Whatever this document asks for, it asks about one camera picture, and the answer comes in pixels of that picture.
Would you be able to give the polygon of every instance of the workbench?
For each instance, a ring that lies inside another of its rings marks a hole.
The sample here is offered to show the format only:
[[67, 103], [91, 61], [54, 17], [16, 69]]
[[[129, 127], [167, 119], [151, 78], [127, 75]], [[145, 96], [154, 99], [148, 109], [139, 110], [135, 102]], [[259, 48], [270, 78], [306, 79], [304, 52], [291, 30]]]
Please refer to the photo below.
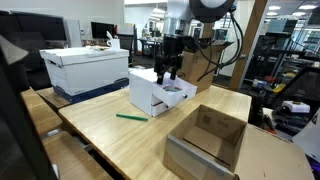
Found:
[[[149, 117], [129, 102], [129, 89], [125, 88], [62, 108], [59, 113], [125, 178], [179, 179], [162, 164], [166, 136], [200, 104], [247, 122], [251, 97], [211, 86], [167, 112]], [[117, 113], [149, 120], [122, 119]]]
[[38, 90], [37, 93], [52, 107], [53, 110], [56, 112], [71, 103], [65, 100], [63, 97], [58, 96], [54, 91], [53, 88], [46, 88]]
[[23, 91], [21, 96], [39, 136], [43, 136], [61, 126], [62, 120], [60, 117], [32, 88]]

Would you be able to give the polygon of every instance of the wall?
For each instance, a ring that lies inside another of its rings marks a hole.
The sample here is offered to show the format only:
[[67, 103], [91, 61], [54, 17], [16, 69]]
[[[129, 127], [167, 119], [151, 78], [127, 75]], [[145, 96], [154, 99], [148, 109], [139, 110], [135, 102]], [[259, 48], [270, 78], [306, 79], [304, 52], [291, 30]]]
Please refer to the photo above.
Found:
[[83, 39], [91, 39], [91, 21], [124, 23], [124, 0], [1, 0], [1, 10], [63, 16], [80, 20]]
[[[234, 16], [235, 16], [235, 19], [240, 24], [243, 34], [245, 34], [247, 30], [247, 26], [251, 16], [254, 2], [255, 0], [241, 0], [241, 1], [238, 1], [237, 3], [237, 10], [235, 11]], [[235, 37], [233, 26], [229, 28], [228, 41], [231, 41], [231, 42], [234, 41], [234, 43], [225, 50], [222, 62], [228, 61], [234, 55], [237, 49], [236, 37]], [[219, 71], [219, 74], [231, 77], [234, 66], [235, 66], [235, 63], [231, 64], [230, 66], [224, 67], [222, 70]]]
[[[137, 28], [138, 39], [142, 36], [142, 30], [149, 20], [153, 9], [153, 5], [126, 6], [124, 10], [125, 23], [135, 24]], [[141, 50], [141, 43], [138, 41], [138, 49]]]

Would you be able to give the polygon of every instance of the ceiling light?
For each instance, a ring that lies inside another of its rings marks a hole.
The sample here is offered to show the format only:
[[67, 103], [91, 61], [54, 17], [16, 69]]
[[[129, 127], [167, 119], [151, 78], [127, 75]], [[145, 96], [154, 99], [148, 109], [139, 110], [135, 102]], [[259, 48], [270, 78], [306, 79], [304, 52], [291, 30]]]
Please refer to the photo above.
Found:
[[154, 8], [154, 9], [153, 9], [153, 12], [154, 12], [154, 13], [164, 14], [166, 11], [164, 11], [164, 10], [162, 10], [162, 9], [159, 9], [159, 8]]
[[293, 13], [292, 15], [294, 15], [294, 16], [303, 16], [303, 15], [305, 15], [306, 13], [304, 13], [304, 12], [295, 12], [295, 13]]
[[269, 10], [279, 10], [279, 9], [281, 9], [280, 6], [270, 6], [269, 7]]
[[267, 15], [268, 16], [275, 16], [275, 15], [277, 15], [277, 13], [276, 12], [268, 12]]
[[315, 5], [303, 5], [303, 6], [300, 6], [299, 9], [308, 10], [308, 9], [315, 9], [316, 7], [318, 7], [318, 6], [315, 6]]

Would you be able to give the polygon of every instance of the computer monitor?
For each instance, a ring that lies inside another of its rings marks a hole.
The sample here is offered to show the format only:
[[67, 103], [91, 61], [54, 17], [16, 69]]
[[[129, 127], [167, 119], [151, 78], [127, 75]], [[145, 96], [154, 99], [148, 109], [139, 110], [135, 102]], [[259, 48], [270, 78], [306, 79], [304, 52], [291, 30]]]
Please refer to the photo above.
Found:
[[92, 37], [97, 39], [106, 39], [106, 32], [109, 31], [110, 34], [114, 35], [114, 25], [91, 22]]
[[45, 41], [67, 41], [63, 17], [16, 11], [11, 13], [18, 18], [23, 32], [40, 32]]
[[20, 91], [14, 86], [15, 72], [10, 70], [25, 54], [0, 35], [0, 179], [56, 180]]

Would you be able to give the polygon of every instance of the box lid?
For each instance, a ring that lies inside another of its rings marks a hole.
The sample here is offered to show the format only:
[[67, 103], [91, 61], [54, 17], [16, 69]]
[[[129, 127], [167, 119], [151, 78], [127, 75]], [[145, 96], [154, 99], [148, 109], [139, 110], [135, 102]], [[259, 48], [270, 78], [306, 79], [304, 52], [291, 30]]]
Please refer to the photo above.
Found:
[[99, 51], [86, 47], [40, 50], [40, 54], [42, 58], [54, 61], [55, 63], [64, 66], [129, 56], [128, 50], [124, 49], [108, 49]]
[[314, 179], [305, 154], [297, 145], [249, 124], [235, 174], [246, 180]]

